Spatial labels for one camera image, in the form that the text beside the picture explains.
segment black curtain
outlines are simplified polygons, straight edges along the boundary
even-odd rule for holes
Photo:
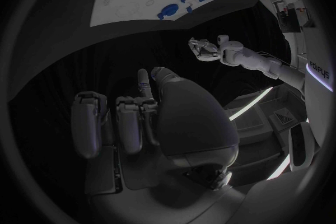
[[[114,111],[118,96],[138,96],[137,71],[170,68],[212,93],[225,106],[242,94],[281,84],[260,71],[200,62],[188,47],[191,37],[216,44],[227,34],[256,52],[291,61],[288,42],[276,18],[260,3],[190,30],[146,32],[92,45],[57,61],[33,78],[9,103],[22,156],[37,182],[70,216],[90,223],[84,196],[86,160],[74,152],[71,105],[81,91],[108,97]],[[154,97],[157,91],[152,83]]]

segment purple light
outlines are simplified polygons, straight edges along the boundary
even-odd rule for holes
[[[322,80],[320,80],[317,76],[315,76],[314,74],[313,74],[313,72],[312,71],[310,71],[310,69],[309,69],[309,67],[308,67],[308,64],[306,64],[306,69],[307,69],[307,71],[317,80],[317,81],[319,81],[324,87],[326,87],[329,91],[331,91],[331,92],[333,92],[333,89],[330,87],[330,86],[328,86],[326,83],[324,83]]]

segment robotic arm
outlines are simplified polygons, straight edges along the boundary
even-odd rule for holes
[[[296,69],[284,66],[278,59],[263,57],[251,49],[244,48],[238,41],[229,41],[227,35],[220,35],[217,39],[219,48],[207,40],[189,40],[189,47],[199,60],[210,62],[220,60],[227,66],[243,66],[249,70],[259,70],[267,77],[283,82],[298,89],[304,96],[305,75]]]

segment led light strip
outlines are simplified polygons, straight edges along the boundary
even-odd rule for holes
[[[229,117],[229,119],[232,121],[232,120],[236,119],[237,117],[239,117],[242,113],[246,112],[248,109],[250,109],[252,106],[254,106],[257,102],[259,102],[267,93],[269,93],[272,88],[273,87],[268,88],[267,90],[265,90],[262,94],[260,94],[251,103],[249,103],[243,109],[239,110],[236,114],[234,114],[231,117]]]
[[[325,84],[322,80],[320,80],[316,75],[313,74],[313,72],[310,70],[310,68],[308,67],[308,64],[306,64],[306,69],[307,71],[317,80],[319,81],[324,87],[326,87],[329,91],[333,92],[333,89],[328,86],[327,84]]]
[[[289,164],[290,164],[290,155],[288,154],[288,156],[280,164],[280,166],[278,167],[278,169],[266,180],[270,180],[270,179],[277,178],[278,176],[280,176],[280,174],[282,174],[282,172],[287,168],[287,166]]]

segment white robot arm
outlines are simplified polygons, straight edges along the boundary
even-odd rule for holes
[[[227,66],[241,65],[249,70],[259,70],[265,76],[274,80],[279,78],[298,89],[303,96],[305,95],[305,74],[294,68],[284,66],[278,59],[266,58],[253,50],[244,48],[243,44],[238,41],[229,41],[227,35],[218,36],[217,42],[219,48],[207,40],[197,41],[191,38],[189,47],[199,60],[209,62],[219,59],[221,63]]]

